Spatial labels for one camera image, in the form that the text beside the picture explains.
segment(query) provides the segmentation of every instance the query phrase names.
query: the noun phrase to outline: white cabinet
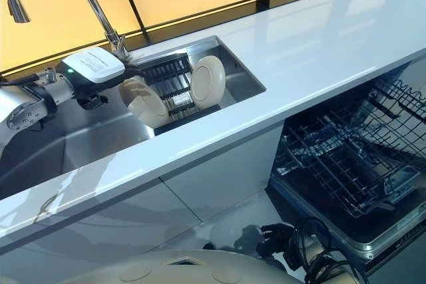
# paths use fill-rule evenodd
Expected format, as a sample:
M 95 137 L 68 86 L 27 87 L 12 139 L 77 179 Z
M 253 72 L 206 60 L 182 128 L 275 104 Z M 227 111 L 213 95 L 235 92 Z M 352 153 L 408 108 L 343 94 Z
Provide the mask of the white cabinet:
M 266 188 L 282 126 L 258 132 L 161 179 L 204 221 Z
M 1 275 L 20 284 L 57 283 L 143 254 L 197 223 L 158 180 L 142 193 L 1 256 Z

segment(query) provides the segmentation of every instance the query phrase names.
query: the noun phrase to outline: countertop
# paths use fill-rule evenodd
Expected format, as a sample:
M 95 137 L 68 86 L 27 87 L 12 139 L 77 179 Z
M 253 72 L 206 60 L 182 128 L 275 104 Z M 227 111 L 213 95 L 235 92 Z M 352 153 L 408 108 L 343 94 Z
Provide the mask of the countertop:
M 46 227 L 60 227 L 69 217 L 424 55 L 426 2 L 301 0 L 132 55 L 148 56 L 212 35 L 266 92 L 0 201 L 0 249 Z M 79 179 L 95 179 L 87 185 L 96 187 L 70 188 Z M 36 217 L 48 222 L 34 223 Z

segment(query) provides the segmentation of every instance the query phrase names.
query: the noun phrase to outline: open dishwasher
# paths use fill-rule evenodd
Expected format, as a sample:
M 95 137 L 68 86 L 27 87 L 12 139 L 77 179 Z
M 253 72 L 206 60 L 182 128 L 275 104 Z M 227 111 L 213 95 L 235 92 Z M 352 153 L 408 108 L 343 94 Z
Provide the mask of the open dishwasher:
M 424 70 L 407 63 L 296 114 L 278 146 L 271 187 L 370 273 L 425 227 Z

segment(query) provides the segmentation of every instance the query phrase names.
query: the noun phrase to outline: white bowl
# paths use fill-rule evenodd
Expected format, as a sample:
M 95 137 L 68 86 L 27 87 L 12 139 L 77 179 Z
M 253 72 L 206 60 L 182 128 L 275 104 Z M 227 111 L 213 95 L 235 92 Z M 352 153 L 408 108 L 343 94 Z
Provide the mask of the white bowl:
M 199 109 L 218 104 L 224 95 L 226 85 L 225 68 L 215 56 L 198 61 L 191 78 L 191 97 Z
M 126 107 L 145 125 L 155 129 L 169 121 L 163 101 L 140 76 L 125 80 L 118 90 Z

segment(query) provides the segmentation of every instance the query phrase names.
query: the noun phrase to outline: kitchen sink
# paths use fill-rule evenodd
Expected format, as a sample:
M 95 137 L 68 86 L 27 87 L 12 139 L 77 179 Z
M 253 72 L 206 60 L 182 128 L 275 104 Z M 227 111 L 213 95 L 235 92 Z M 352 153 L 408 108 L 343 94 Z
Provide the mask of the kitchen sink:
M 265 91 L 264 86 L 232 54 L 218 37 L 209 37 L 169 51 L 136 59 L 141 69 L 169 55 L 186 53 L 194 66 L 214 55 L 226 73 L 220 110 Z M 126 108 L 118 87 L 103 92 L 108 104 L 94 110 L 82 109 L 75 100 L 58 107 L 55 117 L 16 135 L 0 160 L 0 199 L 36 186 L 65 172 L 154 138 L 159 131 L 139 122 Z

